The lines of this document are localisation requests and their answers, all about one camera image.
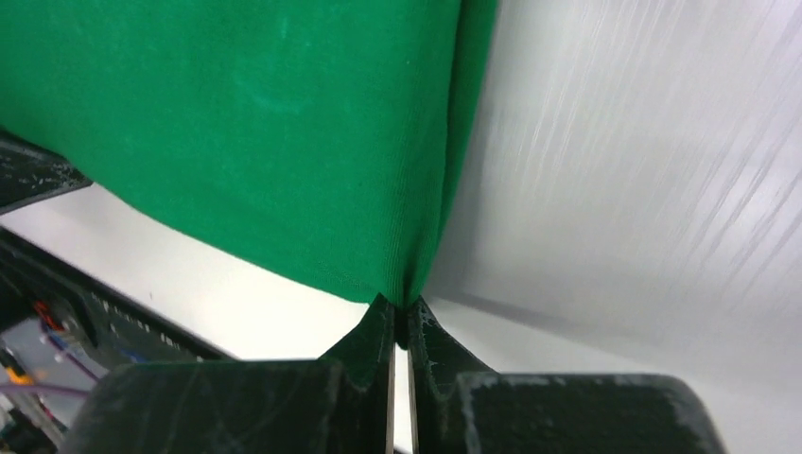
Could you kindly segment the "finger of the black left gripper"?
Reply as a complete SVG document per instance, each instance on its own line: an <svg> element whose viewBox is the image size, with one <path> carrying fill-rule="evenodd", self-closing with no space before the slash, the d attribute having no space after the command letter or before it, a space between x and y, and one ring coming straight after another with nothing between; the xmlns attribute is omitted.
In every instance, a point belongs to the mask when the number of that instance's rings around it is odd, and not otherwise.
<svg viewBox="0 0 802 454"><path fill-rule="evenodd" d="M1 214L90 186L57 153L1 131Z"/></svg>

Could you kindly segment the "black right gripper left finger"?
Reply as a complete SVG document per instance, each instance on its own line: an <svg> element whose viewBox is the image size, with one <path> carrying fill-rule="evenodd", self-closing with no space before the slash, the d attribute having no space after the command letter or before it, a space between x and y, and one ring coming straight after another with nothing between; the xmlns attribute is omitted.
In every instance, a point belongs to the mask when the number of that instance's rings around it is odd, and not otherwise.
<svg viewBox="0 0 802 454"><path fill-rule="evenodd" d="M340 384L328 418L328 453L392 453L395 308L378 294L359 323L321 360Z"/></svg>

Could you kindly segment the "green t shirt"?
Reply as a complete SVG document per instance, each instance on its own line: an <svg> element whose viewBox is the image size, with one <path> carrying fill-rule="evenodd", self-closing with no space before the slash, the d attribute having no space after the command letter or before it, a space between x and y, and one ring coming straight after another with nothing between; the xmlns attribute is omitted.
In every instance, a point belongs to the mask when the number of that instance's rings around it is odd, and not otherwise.
<svg viewBox="0 0 802 454"><path fill-rule="evenodd" d="M140 212L354 302L421 293L493 1L5 1L1 126Z"/></svg>

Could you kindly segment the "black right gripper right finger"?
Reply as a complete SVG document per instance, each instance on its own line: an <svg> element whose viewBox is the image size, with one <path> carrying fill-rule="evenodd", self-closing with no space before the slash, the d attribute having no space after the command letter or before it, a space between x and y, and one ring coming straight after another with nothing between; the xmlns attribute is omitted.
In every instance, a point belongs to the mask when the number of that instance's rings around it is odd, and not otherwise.
<svg viewBox="0 0 802 454"><path fill-rule="evenodd" d="M458 377L495 370L452 337L423 298L407 310L407 351L413 451L465 453Z"/></svg>

